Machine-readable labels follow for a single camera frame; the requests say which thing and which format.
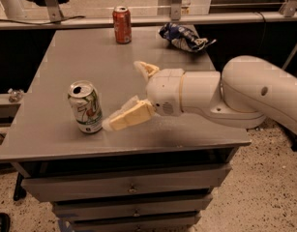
soda can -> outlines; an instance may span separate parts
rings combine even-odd
[[[127,44],[132,40],[131,14],[127,7],[117,6],[112,12],[116,42]]]
[[[79,129],[94,133],[102,128],[102,110],[97,89],[89,81],[73,83],[69,89],[69,103]]]

speckled floor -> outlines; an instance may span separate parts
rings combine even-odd
[[[266,120],[261,127],[249,131],[252,145],[238,150],[233,170],[214,189],[213,201],[192,231],[297,231],[297,152],[275,122]],[[0,172],[0,212],[11,216],[11,232],[60,231],[50,204],[30,194],[13,201],[15,180],[16,173]]]

drawer handle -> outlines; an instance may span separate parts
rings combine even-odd
[[[140,213],[138,212],[138,210],[135,210],[133,217],[135,217],[135,218],[140,217]]]
[[[128,189],[129,193],[137,193],[137,189],[135,188],[135,186],[133,184],[131,184],[130,188]]]

gray tabletop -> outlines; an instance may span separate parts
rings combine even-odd
[[[91,81],[104,117],[134,95],[145,98],[136,60],[160,68],[213,71],[205,52],[176,49],[158,27],[133,29],[133,41],[117,44],[112,29],[57,31],[0,147],[0,162],[57,160],[250,144],[245,130],[217,125],[194,114],[156,116],[136,127],[95,134],[81,132],[67,100],[71,83]]]

table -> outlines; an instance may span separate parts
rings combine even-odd
[[[136,127],[81,132],[67,100],[77,80],[99,91],[104,117],[129,98],[145,98],[133,62],[214,71],[203,51],[175,48],[157,27],[133,28],[117,44],[112,29],[57,31],[0,148],[24,177],[22,186],[74,231],[123,232],[193,225],[222,184],[245,130],[194,115],[156,116]]]

